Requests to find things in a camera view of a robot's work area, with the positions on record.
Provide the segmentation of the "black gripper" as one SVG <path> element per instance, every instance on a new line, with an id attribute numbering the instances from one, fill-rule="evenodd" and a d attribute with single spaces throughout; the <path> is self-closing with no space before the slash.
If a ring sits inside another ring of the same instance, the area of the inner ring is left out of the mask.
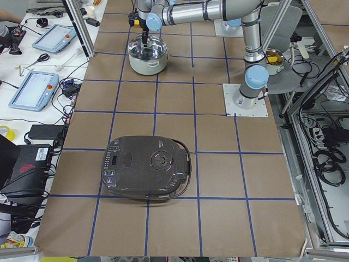
<path id="1" fill-rule="evenodd" d="M 142 29 L 148 29 L 146 25 L 147 12 L 136 10 L 128 14 L 128 23 L 130 27 L 139 26 Z"/>

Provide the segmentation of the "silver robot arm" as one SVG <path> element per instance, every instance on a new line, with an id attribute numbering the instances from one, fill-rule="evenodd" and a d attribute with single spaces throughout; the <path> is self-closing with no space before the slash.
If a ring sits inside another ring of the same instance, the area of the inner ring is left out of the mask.
<path id="1" fill-rule="evenodd" d="M 233 102 L 241 109 L 252 109 L 258 96 L 265 88 L 269 74 L 266 56 L 262 47 L 260 28 L 261 1 L 197 1 L 177 3 L 176 1 L 138 1 L 128 15 L 129 25 L 138 24 L 142 28 L 145 43 L 150 31 L 160 31 L 164 26 L 240 19 L 245 45 L 244 82 L 233 95 Z"/>

